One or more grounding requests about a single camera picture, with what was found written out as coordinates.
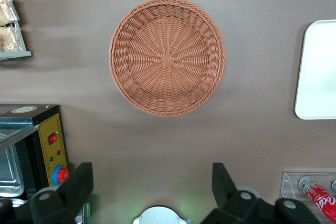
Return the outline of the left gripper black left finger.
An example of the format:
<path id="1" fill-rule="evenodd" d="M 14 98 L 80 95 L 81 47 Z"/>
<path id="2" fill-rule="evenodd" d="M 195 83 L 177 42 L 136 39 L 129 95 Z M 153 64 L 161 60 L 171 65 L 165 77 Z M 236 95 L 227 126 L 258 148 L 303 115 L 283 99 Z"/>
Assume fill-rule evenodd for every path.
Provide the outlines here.
<path id="1" fill-rule="evenodd" d="M 33 223 L 75 223 L 92 191 L 92 164 L 81 163 L 56 190 L 41 191 L 30 200 Z"/>

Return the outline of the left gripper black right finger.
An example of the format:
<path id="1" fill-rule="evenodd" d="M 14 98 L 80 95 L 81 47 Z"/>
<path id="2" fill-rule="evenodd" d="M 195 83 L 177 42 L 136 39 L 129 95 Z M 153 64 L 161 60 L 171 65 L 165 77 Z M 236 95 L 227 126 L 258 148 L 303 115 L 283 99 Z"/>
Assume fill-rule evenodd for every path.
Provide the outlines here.
<path id="1" fill-rule="evenodd" d="M 259 199 L 249 191 L 238 190 L 222 163 L 213 163 L 212 192 L 217 207 L 202 223 L 265 223 L 257 216 Z"/>

